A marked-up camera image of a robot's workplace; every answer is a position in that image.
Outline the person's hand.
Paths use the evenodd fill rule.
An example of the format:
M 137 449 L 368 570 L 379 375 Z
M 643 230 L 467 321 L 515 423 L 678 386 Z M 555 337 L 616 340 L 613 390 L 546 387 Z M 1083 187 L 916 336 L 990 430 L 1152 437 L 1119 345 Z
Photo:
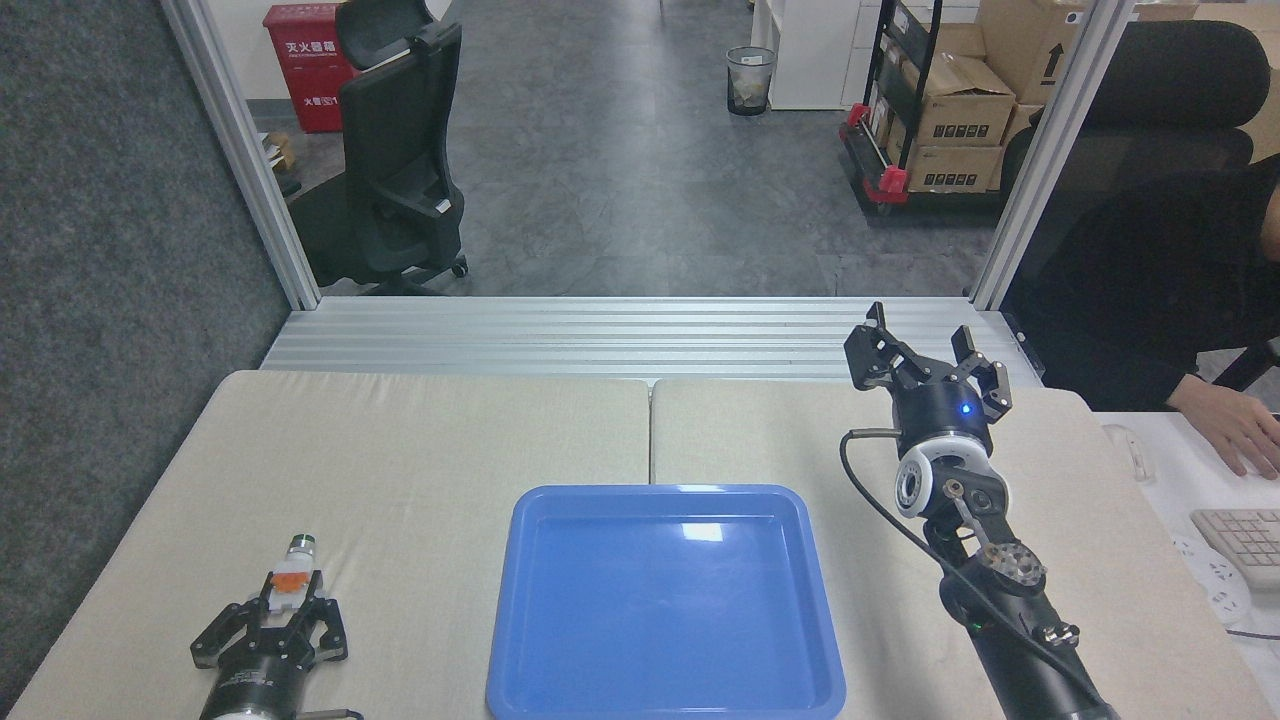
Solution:
M 1279 424 L 1248 395 L 1184 375 L 1166 398 L 1236 477 L 1254 471 L 1267 480 L 1279 474 Z

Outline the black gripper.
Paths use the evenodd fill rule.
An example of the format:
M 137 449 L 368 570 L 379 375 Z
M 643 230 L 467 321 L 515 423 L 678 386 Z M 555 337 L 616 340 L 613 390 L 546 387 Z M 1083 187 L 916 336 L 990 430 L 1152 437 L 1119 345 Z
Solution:
M 289 628 L 248 626 L 261 606 L 260 598 L 228 603 L 189 644 L 197 669 L 218 671 L 205 714 L 297 714 L 311 666 L 348 657 L 340 606 L 323 593 L 321 570 L 312 571 Z
M 882 302 L 872 304 L 865 320 L 844 342 L 854 386 L 860 391 L 890 391 L 900 433 L 899 459 L 947 433 L 978 441 L 988 457 L 993 450 L 988 424 L 1012 406 L 1005 364 L 991 361 L 975 347 L 970 328 L 960 325 L 950 342 L 955 364 L 947 382 L 934 384 L 928 383 L 936 379 L 936 360 L 916 354 L 887 329 Z

